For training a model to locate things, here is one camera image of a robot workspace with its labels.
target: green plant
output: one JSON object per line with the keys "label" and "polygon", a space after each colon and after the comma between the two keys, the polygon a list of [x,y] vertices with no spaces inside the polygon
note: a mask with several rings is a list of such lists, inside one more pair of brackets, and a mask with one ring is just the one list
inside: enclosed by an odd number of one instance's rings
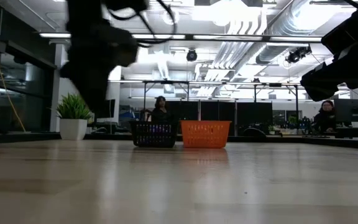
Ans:
{"label": "green plant", "polygon": [[296,124],[296,122],[298,122],[298,119],[294,116],[290,116],[288,120],[290,124]]}
{"label": "green plant", "polygon": [[61,119],[90,119],[91,111],[80,96],[68,94],[57,106],[57,115]]}

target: potted plant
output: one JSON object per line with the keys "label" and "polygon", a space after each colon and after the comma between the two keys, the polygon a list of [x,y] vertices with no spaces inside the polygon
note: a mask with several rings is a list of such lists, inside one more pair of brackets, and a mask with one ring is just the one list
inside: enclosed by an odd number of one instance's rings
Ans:
{"label": "potted plant", "polygon": [[273,125],[269,125],[269,127],[268,127],[268,133],[269,133],[269,134],[275,134],[275,133],[276,133],[276,131],[275,131]]}
{"label": "potted plant", "polygon": [[80,96],[63,96],[62,102],[57,106],[57,114],[60,118],[60,136],[63,140],[82,140],[85,137],[91,111]]}

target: camera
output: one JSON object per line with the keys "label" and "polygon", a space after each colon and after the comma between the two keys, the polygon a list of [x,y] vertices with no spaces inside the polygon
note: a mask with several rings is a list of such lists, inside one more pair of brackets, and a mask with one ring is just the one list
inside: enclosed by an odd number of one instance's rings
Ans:
{"label": "camera", "polygon": [[314,101],[325,100],[345,83],[358,88],[358,4],[346,0],[357,8],[352,16],[326,34],[321,43],[334,55],[333,62],[325,62],[302,76],[301,85]]}
{"label": "camera", "polygon": [[197,60],[197,53],[195,49],[190,49],[187,53],[186,59],[188,62],[194,62]]}

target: white pot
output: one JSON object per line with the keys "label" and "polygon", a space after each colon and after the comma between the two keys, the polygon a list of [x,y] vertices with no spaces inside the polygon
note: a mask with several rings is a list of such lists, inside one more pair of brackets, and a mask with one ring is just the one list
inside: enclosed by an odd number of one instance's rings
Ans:
{"label": "white pot", "polygon": [[63,140],[82,140],[87,124],[85,119],[60,119],[60,137]]}

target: black basket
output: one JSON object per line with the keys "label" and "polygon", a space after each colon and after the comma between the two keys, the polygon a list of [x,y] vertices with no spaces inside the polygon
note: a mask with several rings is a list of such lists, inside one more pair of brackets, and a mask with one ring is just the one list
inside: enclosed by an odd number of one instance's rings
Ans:
{"label": "black basket", "polygon": [[178,123],[131,121],[132,139],[139,147],[173,147]]}

